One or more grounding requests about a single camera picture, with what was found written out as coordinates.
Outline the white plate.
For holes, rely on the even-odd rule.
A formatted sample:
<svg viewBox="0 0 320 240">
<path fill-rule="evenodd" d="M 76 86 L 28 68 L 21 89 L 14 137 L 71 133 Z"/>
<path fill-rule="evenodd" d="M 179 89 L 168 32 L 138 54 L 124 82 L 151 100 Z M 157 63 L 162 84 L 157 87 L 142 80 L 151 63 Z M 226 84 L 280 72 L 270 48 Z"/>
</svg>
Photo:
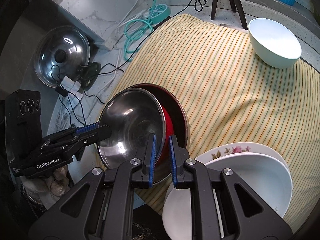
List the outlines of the white plate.
<svg viewBox="0 0 320 240">
<path fill-rule="evenodd" d="M 210 150 L 196 160 L 208 168 L 231 168 L 283 218 L 292 197 L 292 179 L 288 166 L 279 155 L 257 152 L 235 153 L 210 159 Z M 166 192 L 163 225 L 171 239 L 191 239 L 191 198 L 189 189 L 177 190 L 171 184 Z"/>
</svg>

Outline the pink flower deep plate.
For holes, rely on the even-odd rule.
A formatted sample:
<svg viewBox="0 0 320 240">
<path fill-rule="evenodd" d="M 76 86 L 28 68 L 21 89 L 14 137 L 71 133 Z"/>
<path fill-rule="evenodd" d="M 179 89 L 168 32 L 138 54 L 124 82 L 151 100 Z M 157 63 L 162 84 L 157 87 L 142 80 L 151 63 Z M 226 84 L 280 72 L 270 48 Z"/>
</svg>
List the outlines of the pink flower deep plate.
<svg viewBox="0 0 320 240">
<path fill-rule="evenodd" d="M 238 153 L 260 153 L 264 155 L 269 155 L 282 162 L 289 171 L 289 166 L 287 165 L 284 158 L 277 151 L 266 145 L 259 144 L 256 142 L 235 142 L 231 144 L 221 145 L 211 150 L 208 150 L 207 152 L 204 152 L 203 154 L 197 156 L 195 159 L 203 164 L 206 164 L 217 158 Z"/>
</svg>

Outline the red steel small bowl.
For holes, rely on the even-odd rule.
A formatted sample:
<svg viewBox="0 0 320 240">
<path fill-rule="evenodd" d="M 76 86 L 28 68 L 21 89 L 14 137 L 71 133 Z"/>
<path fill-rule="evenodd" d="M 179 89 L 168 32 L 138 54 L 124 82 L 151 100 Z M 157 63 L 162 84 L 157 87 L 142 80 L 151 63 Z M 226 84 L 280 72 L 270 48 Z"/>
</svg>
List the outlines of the red steel small bowl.
<svg viewBox="0 0 320 240">
<path fill-rule="evenodd" d="M 156 160 L 163 152 L 167 126 L 164 110 L 157 98 L 142 88 L 128 88 L 116 94 L 105 106 L 99 125 L 111 129 L 111 136 L 97 143 L 99 157 L 106 168 L 118 167 L 147 145 L 156 135 Z"/>
</svg>

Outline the large steel bowl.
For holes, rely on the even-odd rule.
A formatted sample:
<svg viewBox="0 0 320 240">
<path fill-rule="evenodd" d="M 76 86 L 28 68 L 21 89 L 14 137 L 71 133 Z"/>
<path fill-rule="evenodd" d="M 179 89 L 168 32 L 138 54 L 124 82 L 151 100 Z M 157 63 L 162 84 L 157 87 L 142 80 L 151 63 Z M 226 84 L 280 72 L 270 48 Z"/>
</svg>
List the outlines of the large steel bowl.
<svg viewBox="0 0 320 240">
<path fill-rule="evenodd" d="M 166 180 L 170 174 L 169 160 L 169 136 L 175 135 L 179 146 L 187 148 L 190 140 L 190 126 L 187 114 L 182 105 L 167 89 L 152 83 L 139 83 L 129 88 L 142 88 L 152 93 L 160 102 L 166 120 L 167 135 L 163 152 L 158 160 L 155 161 L 154 184 L 159 184 Z"/>
</svg>

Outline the light green ceramic bowl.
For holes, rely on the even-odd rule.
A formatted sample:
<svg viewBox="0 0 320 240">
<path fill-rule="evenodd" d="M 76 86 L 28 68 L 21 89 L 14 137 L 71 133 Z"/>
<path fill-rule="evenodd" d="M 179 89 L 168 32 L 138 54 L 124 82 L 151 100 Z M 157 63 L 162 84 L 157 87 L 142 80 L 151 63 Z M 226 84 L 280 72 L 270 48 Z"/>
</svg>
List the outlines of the light green ceramic bowl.
<svg viewBox="0 0 320 240">
<path fill-rule="evenodd" d="M 255 18 L 248 24 L 248 33 L 254 52 L 271 67 L 290 68 L 302 55 L 296 36 L 274 20 Z"/>
</svg>

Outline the glass pot lid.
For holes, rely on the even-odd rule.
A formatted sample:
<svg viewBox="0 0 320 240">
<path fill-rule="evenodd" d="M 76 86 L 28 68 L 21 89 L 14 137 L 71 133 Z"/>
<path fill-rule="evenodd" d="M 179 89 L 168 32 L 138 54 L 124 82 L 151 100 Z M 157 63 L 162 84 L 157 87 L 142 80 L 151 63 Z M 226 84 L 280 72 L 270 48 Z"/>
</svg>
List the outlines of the glass pot lid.
<svg viewBox="0 0 320 240">
<path fill-rule="evenodd" d="M 87 66 L 89 59 L 86 35 L 64 25 L 52 29 L 41 39 L 34 54 L 34 70 L 42 83 L 54 88 L 65 76 L 76 80 L 79 69 Z"/>
</svg>

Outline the striped yellow towel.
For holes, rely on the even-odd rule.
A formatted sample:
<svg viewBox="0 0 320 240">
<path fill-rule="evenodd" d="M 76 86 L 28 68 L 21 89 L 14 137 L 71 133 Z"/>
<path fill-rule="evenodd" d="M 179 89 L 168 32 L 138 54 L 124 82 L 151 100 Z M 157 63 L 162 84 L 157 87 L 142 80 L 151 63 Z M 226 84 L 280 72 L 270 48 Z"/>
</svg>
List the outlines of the striped yellow towel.
<svg viewBox="0 0 320 240">
<path fill-rule="evenodd" d="M 170 91 L 190 125 L 192 157 L 232 142 L 281 154 L 293 195 L 285 221 L 297 231 L 319 200 L 319 73 L 304 61 L 276 69 L 241 31 L 178 15 L 141 46 L 113 94 L 139 83 Z"/>
</svg>

